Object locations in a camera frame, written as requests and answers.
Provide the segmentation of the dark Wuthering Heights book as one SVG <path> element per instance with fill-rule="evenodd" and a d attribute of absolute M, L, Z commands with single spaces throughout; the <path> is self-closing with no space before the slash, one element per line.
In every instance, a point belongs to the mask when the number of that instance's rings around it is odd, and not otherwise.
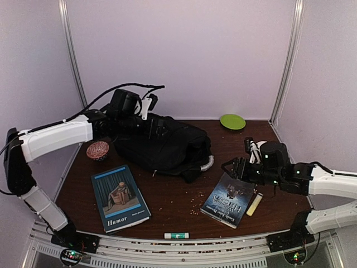
<path fill-rule="evenodd" d="M 254 185 L 224 173 L 200 211 L 236 229 L 254 193 Z"/>

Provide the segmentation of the black student backpack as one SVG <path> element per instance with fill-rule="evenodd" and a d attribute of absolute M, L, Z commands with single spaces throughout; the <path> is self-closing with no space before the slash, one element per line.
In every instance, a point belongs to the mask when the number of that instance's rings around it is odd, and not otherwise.
<path fill-rule="evenodd" d="M 158 174 L 180 176 L 192 183 L 214 164 L 206 131 L 170 116 L 149 113 L 135 130 L 113 141 L 117 154 Z"/>

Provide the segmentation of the blue Humor book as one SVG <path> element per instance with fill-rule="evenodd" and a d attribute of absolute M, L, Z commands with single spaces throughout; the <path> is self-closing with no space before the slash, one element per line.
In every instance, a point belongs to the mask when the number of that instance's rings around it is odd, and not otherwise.
<path fill-rule="evenodd" d="M 105 233 L 150 219 L 151 212 L 128 165 L 93 175 L 91 182 Z"/>

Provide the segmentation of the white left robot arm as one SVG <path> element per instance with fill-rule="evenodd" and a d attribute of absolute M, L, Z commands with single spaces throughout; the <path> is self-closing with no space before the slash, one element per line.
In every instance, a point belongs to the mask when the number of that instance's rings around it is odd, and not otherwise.
<path fill-rule="evenodd" d="M 62 121 L 22 131 L 10 129 L 1 150 L 7 184 L 3 194 L 24 201 L 58 233 L 59 240 L 68 248 L 80 243 L 80 235 L 65 212 L 42 189 L 32 168 L 36 162 L 49 163 L 63 151 L 81 143 L 143 128 L 155 100 L 119 88 L 114 88 L 113 92 L 111 101 L 102 109 L 94 109 L 89 103 Z"/>

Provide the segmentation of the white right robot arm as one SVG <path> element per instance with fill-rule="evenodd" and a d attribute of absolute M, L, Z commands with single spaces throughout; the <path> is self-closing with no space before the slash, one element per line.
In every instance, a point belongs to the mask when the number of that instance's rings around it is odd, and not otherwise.
<path fill-rule="evenodd" d="M 307 238 L 330 229 L 356 224 L 356 173 L 329 169 L 318 161 L 291 163 L 284 143 L 245 140 L 248 158 L 236 157 L 221 165 L 233 179 L 255 185 L 272 185 L 281 191 L 350 198 L 351 202 L 324 210 L 296 214 L 286 242 L 298 246 Z"/>

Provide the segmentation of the white bowl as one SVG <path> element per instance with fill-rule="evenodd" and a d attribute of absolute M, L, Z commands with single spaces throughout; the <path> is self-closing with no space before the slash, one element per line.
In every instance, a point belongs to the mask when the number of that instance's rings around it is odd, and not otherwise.
<path fill-rule="evenodd" d="M 256 147 L 259 149 L 265 143 L 267 143 L 267 141 L 259 141 L 256 143 Z"/>

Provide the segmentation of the yellow highlighter marker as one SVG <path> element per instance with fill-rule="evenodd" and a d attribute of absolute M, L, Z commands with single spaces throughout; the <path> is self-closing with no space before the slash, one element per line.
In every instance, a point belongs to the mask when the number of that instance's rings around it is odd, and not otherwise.
<path fill-rule="evenodd" d="M 262 200 L 262 198 L 263 198 L 263 194 L 262 194 L 262 193 L 258 193 L 258 194 L 255 196 L 253 202 L 251 203 L 249 209 L 248 209 L 247 212 L 246 212 L 246 215 L 248 215 L 248 216 L 250 216 L 250 217 L 253 215 L 253 213 L 255 212 L 255 210 L 257 209 L 257 207 L 259 206 L 260 201 Z"/>

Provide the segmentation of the green plate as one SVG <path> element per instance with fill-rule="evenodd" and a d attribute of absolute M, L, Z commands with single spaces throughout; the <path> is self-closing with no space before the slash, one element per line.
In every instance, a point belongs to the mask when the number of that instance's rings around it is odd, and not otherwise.
<path fill-rule="evenodd" d="M 241 130 L 246 126 L 246 121 L 236 114 L 225 114 L 221 116 L 220 123 L 229 130 Z"/>

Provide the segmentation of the green white glue stick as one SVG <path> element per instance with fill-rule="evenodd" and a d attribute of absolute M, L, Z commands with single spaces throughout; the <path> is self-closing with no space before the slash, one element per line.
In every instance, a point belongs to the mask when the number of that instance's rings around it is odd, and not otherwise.
<path fill-rule="evenodd" d="M 164 233 L 164 239 L 188 239 L 189 233 L 188 232 L 179 232 L 179 233 Z"/>

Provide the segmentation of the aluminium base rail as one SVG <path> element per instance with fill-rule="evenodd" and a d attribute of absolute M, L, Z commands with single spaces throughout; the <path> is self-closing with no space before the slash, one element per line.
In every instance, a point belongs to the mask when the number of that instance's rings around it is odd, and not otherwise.
<path fill-rule="evenodd" d="M 243 237 L 146 240 L 101 235 L 95 253 L 86 253 L 76 267 L 293 267 L 288 257 L 307 251 L 302 267 L 344 267 L 335 236 L 324 232 L 319 241 L 272 252 L 267 234 Z"/>

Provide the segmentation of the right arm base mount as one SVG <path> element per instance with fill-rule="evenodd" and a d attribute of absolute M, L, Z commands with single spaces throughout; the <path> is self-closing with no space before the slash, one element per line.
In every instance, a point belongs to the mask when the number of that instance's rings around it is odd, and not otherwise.
<path fill-rule="evenodd" d="M 270 252 L 286 251 L 315 241 L 313 234 L 302 229 L 270 234 L 266 237 Z"/>

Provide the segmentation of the left aluminium frame post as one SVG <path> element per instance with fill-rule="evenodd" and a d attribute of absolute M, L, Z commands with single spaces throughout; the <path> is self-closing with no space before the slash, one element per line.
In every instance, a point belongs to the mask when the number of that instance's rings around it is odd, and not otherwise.
<path fill-rule="evenodd" d="M 71 25 L 68 13 L 68 5 L 66 0 L 58 0 L 59 13 L 61 18 L 62 27 L 64 30 L 64 36 L 66 41 L 67 53 L 70 61 L 70 68 L 73 74 L 75 88 L 79 96 L 80 104 L 83 108 L 88 105 L 87 97 L 85 95 L 79 65 L 76 57 L 75 46 L 73 41 L 73 36 L 71 32 Z"/>

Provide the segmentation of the aluminium frame post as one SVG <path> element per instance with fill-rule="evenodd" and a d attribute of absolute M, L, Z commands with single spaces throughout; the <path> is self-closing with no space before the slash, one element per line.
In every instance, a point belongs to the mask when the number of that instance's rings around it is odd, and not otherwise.
<path fill-rule="evenodd" d="M 276 126 L 278 124 L 278 119 L 281 116 L 283 105 L 288 92 L 288 87 L 290 85 L 290 81 L 292 78 L 293 63 L 295 61 L 298 52 L 299 42 L 300 42 L 304 8 L 305 8 L 305 1 L 303 0 L 295 1 L 295 10 L 293 13 L 291 34 L 288 44 L 286 60 L 283 68 L 281 81 L 278 88 L 276 101 L 270 118 L 270 123 L 272 126 Z"/>
<path fill-rule="evenodd" d="M 70 68 L 73 74 L 75 88 L 79 96 L 80 104 L 83 108 L 88 105 L 87 97 L 85 95 L 79 65 L 76 57 L 75 46 L 73 41 L 73 36 L 71 32 L 71 25 L 68 13 L 68 5 L 66 0 L 58 0 L 59 13 L 61 18 L 62 27 L 64 30 L 64 36 L 66 41 L 67 53 L 70 61 Z"/>

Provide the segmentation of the right aluminium frame post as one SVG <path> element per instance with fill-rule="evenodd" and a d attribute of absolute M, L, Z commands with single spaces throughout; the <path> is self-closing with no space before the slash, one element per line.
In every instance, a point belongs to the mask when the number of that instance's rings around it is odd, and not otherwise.
<path fill-rule="evenodd" d="M 295 1 L 295 10 L 293 13 L 291 34 L 288 44 L 286 60 L 283 68 L 281 81 L 278 88 L 276 101 L 270 118 L 270 123 L 272 126 L 276 126 L 278 124 L 278 119 L 281 116 L 283 105 L 288 92 L 288 87 L 290 85 L 290 81 L 292 78 L 293 63 L 295 61 L 298 52 L 299 42 L 300 42 L 304 8 L 305 8 L 305 1 L 303 0 Z"/>

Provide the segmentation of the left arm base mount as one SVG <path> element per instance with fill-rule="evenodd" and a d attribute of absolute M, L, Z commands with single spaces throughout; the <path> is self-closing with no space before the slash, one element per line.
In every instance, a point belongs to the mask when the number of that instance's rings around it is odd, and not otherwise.
<path fill-rule="evenodd" d="M 51 243 L 55 245 L 85 253 L 96 253 L 99 242 L 99 236 L 80 232 L 69 238 L 60 237 L 59 234 L 53 234 L 51 237 Z"/>

